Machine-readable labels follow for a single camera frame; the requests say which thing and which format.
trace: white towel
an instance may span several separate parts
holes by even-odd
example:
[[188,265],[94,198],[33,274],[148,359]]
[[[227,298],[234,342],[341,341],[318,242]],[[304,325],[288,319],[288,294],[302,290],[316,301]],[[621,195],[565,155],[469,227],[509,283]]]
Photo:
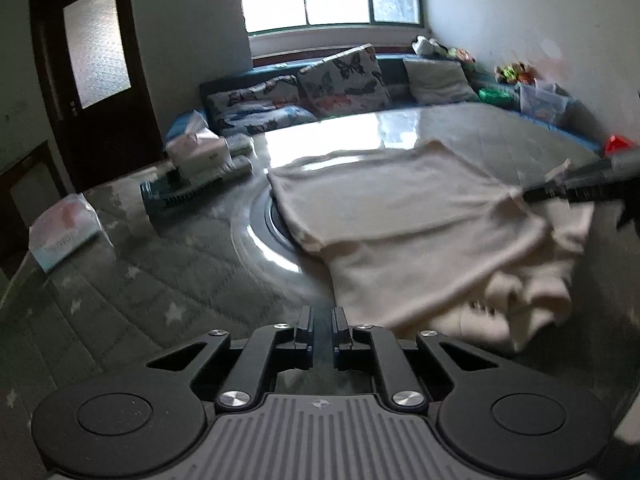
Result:
[[327,264],[350,324],[521,351],[571,312],[592,204],[529,208],[522,190],[439,142],[301,159],[269,179],[293,236]]

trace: floor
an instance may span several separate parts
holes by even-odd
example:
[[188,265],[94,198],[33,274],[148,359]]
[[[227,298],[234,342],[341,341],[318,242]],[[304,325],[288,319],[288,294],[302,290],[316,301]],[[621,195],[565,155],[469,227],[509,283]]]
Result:
[[18,271],[26,253],[26,250],[17,251],[0,261],[0,269],[2,269],[2,272],[4,272],[4,275],[8,280],[10,280]]

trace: logo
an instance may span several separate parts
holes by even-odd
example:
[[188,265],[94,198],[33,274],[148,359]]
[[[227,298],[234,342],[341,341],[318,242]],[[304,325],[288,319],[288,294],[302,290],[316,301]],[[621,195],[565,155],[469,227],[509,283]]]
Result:
[[325,399],[317,399],[317,400],[314,400],[311,404],[315,406],[318,410],[322,410],[323,408],[326,408],[331,403]]

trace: cushion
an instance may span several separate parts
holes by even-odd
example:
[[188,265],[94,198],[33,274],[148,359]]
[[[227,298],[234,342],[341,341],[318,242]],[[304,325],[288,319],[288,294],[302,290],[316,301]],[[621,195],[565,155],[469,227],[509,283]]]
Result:
[[374,112],[391,102],[370,44],[306,66],[298,72],[298,79],[314,111],[322,117]]
[[318,119],[309,110],[299,106],[252,105],[236,107],[214,118],[212,129],[221,136],[235,134],[263,134],[295,124],[313,123]]
[[292,75],[275,77],[249,88],[207,96],[207,107],[213,118],[231,110],[246,109],[247,105],[256,105],[258,108],[262,105],[280,108],[290,104],[297,105],[299,102],[298,81]]
[[409,76],[409,90],[421,105],[480,100],[458,62],[405,59],[404,66]]

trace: ribbed gray panel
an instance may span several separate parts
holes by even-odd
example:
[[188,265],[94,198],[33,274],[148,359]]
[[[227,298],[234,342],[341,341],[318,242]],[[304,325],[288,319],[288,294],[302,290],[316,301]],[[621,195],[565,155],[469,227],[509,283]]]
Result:
[[[445,451],[420,417],[372,395],[269,395],[221,416],[200,447],[154,480],[488,480]],[[53,476],[51,480],[62,480]],[[580,476],[589,480],[590,476]]]

